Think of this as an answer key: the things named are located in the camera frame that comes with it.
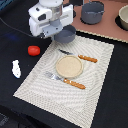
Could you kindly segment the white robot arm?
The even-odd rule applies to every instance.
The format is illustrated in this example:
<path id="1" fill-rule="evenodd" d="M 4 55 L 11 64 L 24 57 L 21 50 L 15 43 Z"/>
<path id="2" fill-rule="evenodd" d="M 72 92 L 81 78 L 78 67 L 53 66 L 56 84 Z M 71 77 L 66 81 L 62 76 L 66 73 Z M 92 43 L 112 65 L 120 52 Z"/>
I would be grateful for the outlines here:
<path id="1" fill-rule="evenodd" d="M 51 37 L 73 22 L 73 6 L 64 7 L 63 0 L 39 0 L 28 12 L 30 31 L 35 37 Z"/>

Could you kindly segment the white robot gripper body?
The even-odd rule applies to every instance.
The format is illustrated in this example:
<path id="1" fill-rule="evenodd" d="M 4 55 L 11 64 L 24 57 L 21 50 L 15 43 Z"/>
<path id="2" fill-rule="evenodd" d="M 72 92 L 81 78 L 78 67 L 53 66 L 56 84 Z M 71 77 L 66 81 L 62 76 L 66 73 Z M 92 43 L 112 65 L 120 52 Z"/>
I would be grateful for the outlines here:
<path id="1" fill-rule="evenodd" d="M 73 6 L 46 8 L 37 3 L 29 9 L 29 15 L 32 35 L 48 38 L 73 22 Z"/>

